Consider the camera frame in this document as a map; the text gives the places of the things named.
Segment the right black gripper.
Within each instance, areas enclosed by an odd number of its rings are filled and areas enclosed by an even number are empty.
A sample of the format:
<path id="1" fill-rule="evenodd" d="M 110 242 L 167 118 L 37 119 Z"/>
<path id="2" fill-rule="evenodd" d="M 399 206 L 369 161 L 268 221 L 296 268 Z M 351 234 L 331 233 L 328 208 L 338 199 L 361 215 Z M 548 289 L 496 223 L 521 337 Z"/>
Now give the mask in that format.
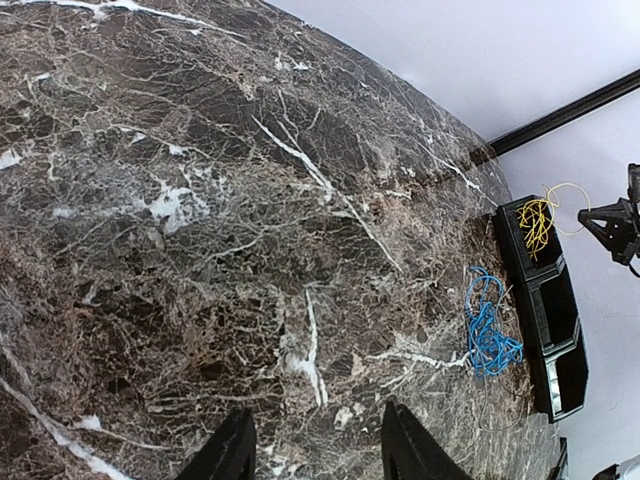
<path id="1" fill-rule="evenodd" d="M 602 245 L 611 245 L 614 262 L 630 265 L 639 256 L 639 213 L 629 200 L 582 209 L 577 219 Z"/>

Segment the right black frame post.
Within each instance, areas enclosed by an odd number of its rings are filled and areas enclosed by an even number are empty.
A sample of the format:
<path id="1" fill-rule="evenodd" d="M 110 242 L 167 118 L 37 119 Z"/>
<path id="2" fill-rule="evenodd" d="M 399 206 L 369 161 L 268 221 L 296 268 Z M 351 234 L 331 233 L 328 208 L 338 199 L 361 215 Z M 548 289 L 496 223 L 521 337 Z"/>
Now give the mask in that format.
<path id="1" fill-rule="evenodd" d="M 497 156 L 518 149 L 639 89 L 639 70 L 516 128 L 489 145 Z"/>

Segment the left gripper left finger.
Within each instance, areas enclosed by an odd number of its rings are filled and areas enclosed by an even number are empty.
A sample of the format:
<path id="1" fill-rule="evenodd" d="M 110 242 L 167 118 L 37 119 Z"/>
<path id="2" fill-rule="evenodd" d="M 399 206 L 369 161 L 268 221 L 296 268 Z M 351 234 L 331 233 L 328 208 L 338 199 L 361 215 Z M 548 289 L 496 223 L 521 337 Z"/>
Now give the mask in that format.
<path id="1" fill-rule="evenodd" d="M 234 409 L 176 480 L 254 479 L 256 447 L 256 427 L 251 410 Z"/>

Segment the black three-compartment bin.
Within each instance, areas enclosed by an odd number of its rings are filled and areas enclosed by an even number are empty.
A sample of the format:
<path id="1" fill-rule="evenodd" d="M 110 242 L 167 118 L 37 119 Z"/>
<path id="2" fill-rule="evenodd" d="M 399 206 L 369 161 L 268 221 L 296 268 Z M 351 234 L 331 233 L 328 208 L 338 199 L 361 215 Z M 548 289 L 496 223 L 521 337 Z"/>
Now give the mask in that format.
<path id="1" fill-rule="evenodd" d="M 556 423 L 584 407 L 589 367 L 551 211 L 541 197 L 530 195 L 499 206 L 492 221 L 513 285 L 535 406 Z"/>

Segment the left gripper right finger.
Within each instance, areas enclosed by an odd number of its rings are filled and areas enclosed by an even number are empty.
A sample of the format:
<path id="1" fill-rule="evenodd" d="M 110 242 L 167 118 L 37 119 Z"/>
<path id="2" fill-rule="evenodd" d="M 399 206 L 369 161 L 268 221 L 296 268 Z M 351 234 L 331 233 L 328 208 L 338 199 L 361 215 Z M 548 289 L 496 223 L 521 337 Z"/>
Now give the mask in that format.
<path id="1" fill-rule="evenodd" d="M 412 411 L 394 401 L 385 405 L 381 454 L 385 479 L 471 480 Z"/>

